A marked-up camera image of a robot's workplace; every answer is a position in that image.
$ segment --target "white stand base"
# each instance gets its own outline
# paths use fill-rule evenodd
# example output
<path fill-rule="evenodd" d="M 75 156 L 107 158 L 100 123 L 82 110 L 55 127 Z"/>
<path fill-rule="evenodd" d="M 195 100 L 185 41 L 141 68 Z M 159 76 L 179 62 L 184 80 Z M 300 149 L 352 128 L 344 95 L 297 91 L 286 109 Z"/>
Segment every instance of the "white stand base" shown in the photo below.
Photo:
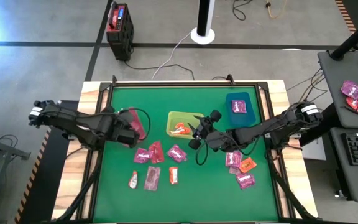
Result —
<path fill-rule="evenodd" d="M 197 44 L 205 45 L 211 43 L 215 39 L 215 32 L 212 29 L 210 29 L 208 35 L 202 37 L 197 34 L 197 27 L 196 27 L 191 31 L 190 37 Z"/>

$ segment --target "blue tray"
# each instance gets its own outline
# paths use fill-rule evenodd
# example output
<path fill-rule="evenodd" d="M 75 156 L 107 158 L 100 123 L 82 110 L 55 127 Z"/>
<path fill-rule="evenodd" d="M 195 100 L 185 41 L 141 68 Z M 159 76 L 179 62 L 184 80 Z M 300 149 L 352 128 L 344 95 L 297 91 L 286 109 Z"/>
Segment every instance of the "blue tray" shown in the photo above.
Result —
<path fill-rule="evenodd" d="M 244 100 L 246 103 L 247 113 L 235 113 L 232 110 L 232 100 Z M 248 93 L 230 93 L 226 95 L 226 107 L 227 112 L 229 113 L 230 123 L 234 128 L 239 127 L 249 127 L 255 123 L 255 114 L 252 109 L 251 99 L 249 98 Z"/>

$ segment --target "plastic bowl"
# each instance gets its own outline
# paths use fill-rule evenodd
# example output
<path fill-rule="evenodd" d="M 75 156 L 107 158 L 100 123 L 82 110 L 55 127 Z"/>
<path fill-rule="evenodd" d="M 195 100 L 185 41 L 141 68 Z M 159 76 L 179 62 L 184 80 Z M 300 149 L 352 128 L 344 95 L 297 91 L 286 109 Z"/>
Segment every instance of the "plastic bowl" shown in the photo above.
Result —
<path fill-rule="evenodd" d="M 182 122 L 185 124 L 187 128 L 190 128 L 188 124 L 191 124 L 193 127 L 197 128 L 200 124 L 200 121 L 194 117 L 204 117 L 203 114 L 200 113 L 187 113 L 187 112 L 179 112 L 179 111 L 171 111 L 168 114 L 168 122 L 167 122 L 167 134 L 174 138 L 185 138 L 185 139 L 192 139 L 193 133 L 189 134 L 171 134 L 170 131 L 176 130 L 175 126 Z"/>

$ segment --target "orange striped edge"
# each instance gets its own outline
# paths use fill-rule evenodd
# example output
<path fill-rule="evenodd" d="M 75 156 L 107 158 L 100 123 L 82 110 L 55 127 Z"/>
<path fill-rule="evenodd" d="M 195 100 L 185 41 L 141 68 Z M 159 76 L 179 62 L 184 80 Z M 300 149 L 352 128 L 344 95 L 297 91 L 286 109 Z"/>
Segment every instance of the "orange striped edge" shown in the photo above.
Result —
<path fill-rule="evenodd" d="M 20 201 L 19 208 L 17 209 L 17 213 L 16 213 L 16 216 L 15 216 L 15 219 L 14 219 L 15 223 L 20 223 L 21 222 L 20 219 L 21 219 L 21 215 L 23 214 L 24 205 L 25 205 L 25 203 L 27 201 L 27 197 L 30 194 L 32 183 L 33 183 L 33 181 L 35 179 L 35 175 L 37 174 L 39 165 L 41 163 L 42 154 L 44 153 L 45 147 L 47 146 L 47 143 L 48 143 L 49 135 L 50 135 L 50 128 L 47 129 L 47 133 L 45 134 L 44 140 L 42 141 L 40 151 L 38 153 L 37 158 L 35 159 L 34 166 L 32 167 L 32 172 L 31 172 L 29 181 L 27 182 L 27 185 L 26 185 L 26 187 L 24 189 L 22 200 Z"/>
<path fill-rule="evenodd" d="M 349 14 L 347 13 L 345 5 L 343 5 L 342 0 L 335 0 L 335 3 L 338 6 L 339 11 L 341 12 L 343 19 L 345 20 L 347 28 L 349 29 L 351 34 L 353 34 L 356 31 L 356 28 L 354 27 L 352 19 L 349 17 Z"/>

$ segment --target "pink snack bag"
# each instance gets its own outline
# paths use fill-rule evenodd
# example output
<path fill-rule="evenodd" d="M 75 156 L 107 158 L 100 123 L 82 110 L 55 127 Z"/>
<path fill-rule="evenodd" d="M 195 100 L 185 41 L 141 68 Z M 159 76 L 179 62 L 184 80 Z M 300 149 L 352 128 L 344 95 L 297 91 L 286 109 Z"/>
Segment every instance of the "pink snack bag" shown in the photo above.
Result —
<path fill-rule="evenodd" d="M 241 170 L 238 167 L 230 167 L 229 173 L 234 175 L 239 175 L 241 174 Z"/>
<path fill-rule="evenodd" d="M 255 184 L 255 179 L 252 174 L 239 174 L 236 176 L 236 179 L 242 190 Z"/>
<path fill-rule="evenodd" d="M 226 153 L 226 166 L 239 167 L 241 165 L 242 154 L 239 151 Z"/>
<path fill-rule="evenodd" d="M 155 141 L 150 147 L 149 151 L 152 152 L 152 164 L 163 162 L 164 153 L 162 152 L 162 146 L 160 141 Z"/>
<path fill-rule="evenodd" d="M 157 190 L 160 172 L 161 168 L 149 166 L 147 169 L 146 182 L 144 183 L 145 190 Z"/>
<path fill-rule="evenodd" d="M 152 158 L 153 153 L 142 148 L 138 148 L 135 154 L 134 161 L 137 163 L 145 163 Z"/>
<path fill-rule="evenodd" d="M 232 100 L 231 106 L 234 113 L 247 113 L 246 102 L 244 100 Z"/>
<path fill-rule="evenodd" d="M 128 112 L 130 112 L 130 114 L 134 118 L 129 124 L 139 134 L 139 139 L 144 139 L 146 137 L 146 132 L 144 131 L 142 122 L 140 122 L 140 119 L 139 119 L 139 116 L 136 113 L 136 110 L 131 110 L 129 108 Z"/>
<path fill-rule="evenodd" d="M 341 87 L 341 92 L 353 99 L 358 99 L 358 84 L 350 80 L 345 80 Z"/>
<path fill-rule="evenodd" d="M 180 149 L 178 145 L 173 145 L 167 155 L 177 162 L 187 161 L 187 153 Z"/>

